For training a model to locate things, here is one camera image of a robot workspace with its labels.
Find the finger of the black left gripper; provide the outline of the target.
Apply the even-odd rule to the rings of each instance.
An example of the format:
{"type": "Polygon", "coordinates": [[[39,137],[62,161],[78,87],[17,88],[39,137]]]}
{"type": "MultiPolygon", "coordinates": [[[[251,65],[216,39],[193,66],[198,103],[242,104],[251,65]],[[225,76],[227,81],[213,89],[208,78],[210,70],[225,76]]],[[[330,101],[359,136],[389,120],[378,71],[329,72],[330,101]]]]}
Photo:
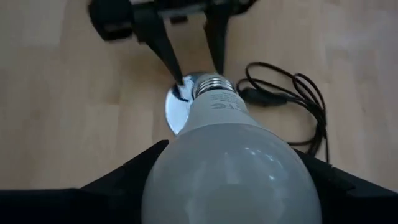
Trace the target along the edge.
{"type": "Polygon", "coordinates": [[[224,74],[226,32],[229,21],[227,4],[210,4],[205,10],[204,26],[208,48],[218,74],[224,74]]]}
{"type": "Polygon", "coordinates": [[[132,10],[138,41],[147,44],[163,61],[175,81],[183,85],[182,71],[167,36],[163,18],[153,5],[135,5],[132,10]]]}

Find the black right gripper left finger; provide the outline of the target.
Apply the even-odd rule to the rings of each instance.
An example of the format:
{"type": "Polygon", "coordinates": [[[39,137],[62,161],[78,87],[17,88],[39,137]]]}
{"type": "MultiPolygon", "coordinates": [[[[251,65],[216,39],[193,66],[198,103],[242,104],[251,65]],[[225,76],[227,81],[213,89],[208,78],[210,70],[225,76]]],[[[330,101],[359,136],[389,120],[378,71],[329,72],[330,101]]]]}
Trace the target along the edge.
{"type": "Polygon", "coordinates": [[[2,190],[1,223],[140,223],[146,179],[168,144],[161,140],[80,188],[2,190]]]}

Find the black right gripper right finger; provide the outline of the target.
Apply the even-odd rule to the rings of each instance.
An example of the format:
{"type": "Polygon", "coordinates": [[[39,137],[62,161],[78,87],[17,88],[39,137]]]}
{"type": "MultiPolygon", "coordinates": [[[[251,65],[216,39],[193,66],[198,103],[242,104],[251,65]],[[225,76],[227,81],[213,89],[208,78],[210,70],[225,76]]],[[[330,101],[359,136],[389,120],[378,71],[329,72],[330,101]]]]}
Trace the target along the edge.
{"type": "Polygon", "coordinates": [[[397,224],[397,193],[296,152],[318,192],[322,222],[397,224]]]}

